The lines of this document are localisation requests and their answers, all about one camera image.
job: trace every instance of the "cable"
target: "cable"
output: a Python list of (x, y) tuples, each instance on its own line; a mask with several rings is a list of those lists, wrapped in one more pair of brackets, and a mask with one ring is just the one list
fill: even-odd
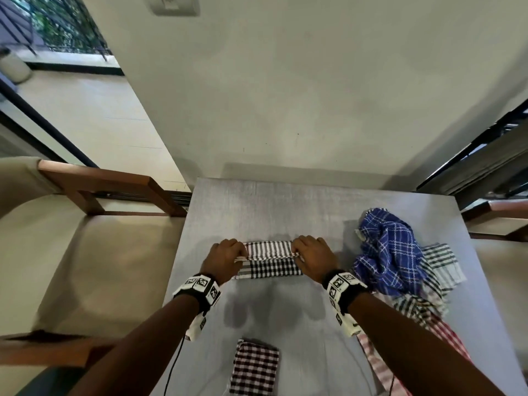
[(180, 357), (180, 352), (182, 351), (181, 349), (183, 347), (184, 340), (185, 340), (185, 336), (181, 339), (180, 350), (178, 350), (178, 354), (176, 354), (176, 358), (174, 359), (174, 362), (172, 363), (172, 367), (170, 367), (170, 371), (168, 372), (167, 384), (165, 385), (165, 391), (163, 392), (163, 396), (167, 395), (168, 382), (171, 380), (172, 370), (174, 369), (176, 360), (178, 359), (178, 357)]
[(392, 387), (393, 387), (393, 385), (394, 385), (394, 378), (395, 378), (395, 376), (393, 375), (393, 376), (392, 376), (392, 382), (391, 382), (391, 389), (389, 389), (389, 396), (392, 395)]

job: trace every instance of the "blue plaid towel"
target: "blue plaid towel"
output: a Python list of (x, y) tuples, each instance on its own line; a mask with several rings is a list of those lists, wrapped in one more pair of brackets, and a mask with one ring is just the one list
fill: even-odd
[(427, 277), (424, 257), (406, 222), (385, 208), (368, 210), (356, 231), (363, 243), (354, 262), (357, 278), (384, 295), (419, 295)]

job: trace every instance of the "table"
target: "table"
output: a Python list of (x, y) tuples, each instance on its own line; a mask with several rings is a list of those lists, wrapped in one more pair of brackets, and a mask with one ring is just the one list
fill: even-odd
[[(421, 245), (445, 242), (452, 247), (468, 281), (451, 293), (452, 306), (445, 320), (476, 366), (506, 395), (528, 395), (478, 257), (450, 196), (201, 178), (194, 189), (165, 302), (199, 270), (211, 245), (224, 238), (244, 242), (321, 236), (349, 266), (359, 252), (360, 241), (354, 233), (358, 219), (371, 207), (385, 207), (409, 223)], [(227, 394), (236, 342), (241, 337), (260, 339), (280, 349), (276, 383), (280, 395), (362, 396), (381, 391), (358, 340), (341, 333), (327, 294), (303, 276), (225, 284), (219, 303), (207, 315), (201, 337), (184, 343), (167, 394)], [(162, 396), (167, 376), (168, 368), (152, 395)]]

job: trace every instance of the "checkered cloth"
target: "checkered cloth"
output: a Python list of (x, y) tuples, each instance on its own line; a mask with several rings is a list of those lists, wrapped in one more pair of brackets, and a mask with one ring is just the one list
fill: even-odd
[(406, 317), (427, 327), (432, 315), (445, 316), (449, 307), (447, 294), (466, 277), (449, 245), (432, 244), (423, 248), (423, 254), (421, 267), (427, 277), (420, 295), (402, 295), (395, 298), (392, 304)]
[(230, 394), (273, 395), (279, 349), (239, 339), (229, 384)]
[(291, 241), (266, 241), (244, 243), (249, 254), (235, 279), (255, 279), (302, 275), (295, 264), (299, 253), (292, 253)]
[[(434, 317), (431, 321), (431, 326), (427, 328), (432, 333), (434, 333), (439, 339), (442, 339), (449, 345), (451, 345), (457, 352), (464, 356), (467, 360), (471, 361), (469, 353), (467, 352), (464, 344), (453, 332), (451, 327), (442, 321), (439, 317)], [(360, 341), (363, 351), (365, 352), (368, 362), (372, 366), (372, 369), (383, 388), (389, 392), (391, 396), (411, 396), (411, 393), (403, 386), (398, 378), (394, 376), (392, 371), (387, 367), (385, 361), (380, 357), (377, 351), (374, 349), (372, 342), (368, 339), (365, 334), (359, 334), (357, 336)]]
[(366, 212), (356, 233), (363, 241), (354, 271), (371, 289), (391, 296), (419, 295), (426, 273), (423, 254), (406, 222), (385, 208)]

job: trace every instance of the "black and white checkered cloth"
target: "black and white checkered cloth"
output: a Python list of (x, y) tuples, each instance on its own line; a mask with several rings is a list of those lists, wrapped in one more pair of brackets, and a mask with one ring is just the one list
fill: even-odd
[(443, 318), (449, 309), (447, 294), (466, 277), (460, 268), (451, 247), (445, 243), (435, 243), (423, 247), (421, 268), (427, 277), (423, 281), (419, 296), (402, 295), (393, 299), (396, 310), (427, 327), (432, 314)]
[(235, 279), (255, 279), (302, 275), (295, 264), (299, 253), (292, 253), (291, 241), (244, 243), (249, 257), (243, 259), (242, 269)]
[(279, 349), (239, 339), (229, 383), (230, 394), (273, 395)]

